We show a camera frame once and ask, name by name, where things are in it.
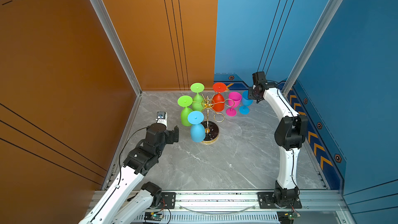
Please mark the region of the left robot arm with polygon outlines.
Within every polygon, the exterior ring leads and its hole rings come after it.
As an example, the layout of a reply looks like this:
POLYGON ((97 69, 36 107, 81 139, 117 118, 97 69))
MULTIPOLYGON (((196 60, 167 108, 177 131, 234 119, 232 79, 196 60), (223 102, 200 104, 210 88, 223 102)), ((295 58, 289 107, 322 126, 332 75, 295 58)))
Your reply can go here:
POLYGON ((119 174, 81 224, 130 224, 143 211, 160 204, 162 189, 154 183, 145 183, 126 205, 132 190, 144 179, 149 170, 159 163, 167 144, 179 141, 179 127, 168 130, 163 123, 146 127, 146 136, 119 163, 119 174))

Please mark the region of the pink wine glass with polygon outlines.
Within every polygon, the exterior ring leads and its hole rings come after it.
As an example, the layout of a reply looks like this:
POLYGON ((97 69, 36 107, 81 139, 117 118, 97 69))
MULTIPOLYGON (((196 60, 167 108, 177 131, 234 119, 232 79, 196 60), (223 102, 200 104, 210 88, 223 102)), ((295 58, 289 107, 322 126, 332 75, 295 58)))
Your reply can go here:
POLYGON ((228 109, 226 110, 226 114, 230 117, 234 117, 237 114, 236 108, 239 106, 241 102, 242 96, 239 92, 231 92, 228 95, 228 109))

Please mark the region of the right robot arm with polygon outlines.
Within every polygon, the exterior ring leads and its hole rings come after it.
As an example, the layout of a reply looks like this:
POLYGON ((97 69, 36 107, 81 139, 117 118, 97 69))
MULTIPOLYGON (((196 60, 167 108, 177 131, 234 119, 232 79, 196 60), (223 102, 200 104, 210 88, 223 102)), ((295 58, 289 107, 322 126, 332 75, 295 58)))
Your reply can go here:
POLYGON ((280 165, 272 202, 279 208, 294 206, 300 194, 296 179, 297 162, 306 139, 308 118, 294 110, 281 90, 266 80, 255 82, 248 91, 248 98, 258 103, 267 101, 279 119, 274 139, 279 146, 280 165))

